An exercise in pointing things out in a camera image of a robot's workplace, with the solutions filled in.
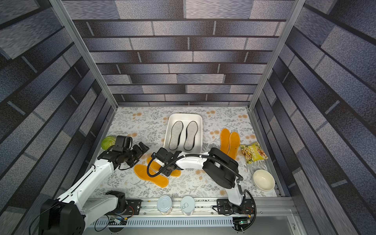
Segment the grey felt insole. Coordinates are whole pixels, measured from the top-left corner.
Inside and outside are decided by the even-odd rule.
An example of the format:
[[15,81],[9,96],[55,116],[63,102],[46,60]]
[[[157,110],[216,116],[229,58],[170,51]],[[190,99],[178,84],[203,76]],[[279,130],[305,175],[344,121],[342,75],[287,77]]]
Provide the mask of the grey felt insole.
[[186,140],[184,143],[184,150],[191,151],[195,145],[195,136],[198,132],[198,124],[191,121],[186,128]]
[[170,150],[176,150],[178,148],[183,127],[184,125],[181,121],[175,122],[175,124],[172,126],[170,133],[170,142],[168,146]]

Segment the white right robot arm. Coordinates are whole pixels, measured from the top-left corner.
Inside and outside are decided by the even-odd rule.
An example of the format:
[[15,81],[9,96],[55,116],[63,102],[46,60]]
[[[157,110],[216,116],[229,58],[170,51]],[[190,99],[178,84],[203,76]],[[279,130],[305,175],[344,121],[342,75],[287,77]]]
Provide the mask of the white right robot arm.
[[152,154],[147,165],[147,175],[151,178],[170,176],[174,170],[197,169],[203,170],[219,186],[226,190],[231,204],[240,206],[244,199],[241,181],[244,178],[239,173],[239,164],[220,149],[213,147],[205,153],[174,153],[165,148]]

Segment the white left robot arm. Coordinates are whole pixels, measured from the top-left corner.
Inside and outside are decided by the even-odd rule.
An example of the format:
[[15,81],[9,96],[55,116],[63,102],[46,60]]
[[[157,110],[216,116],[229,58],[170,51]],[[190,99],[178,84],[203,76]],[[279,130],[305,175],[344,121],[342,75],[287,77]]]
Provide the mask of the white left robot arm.
[[121,215],[129,206],[122,192],[110,191],[89,206],[86,202],[101,184],[121,164],[132,168],[149,151],[143,143],[134,144],[131,137],[117,136],[115,144],[103,151],[93,166],[73,186],[57,199],[48,199],[42,206],[40,235],[81,235],[104,215]]

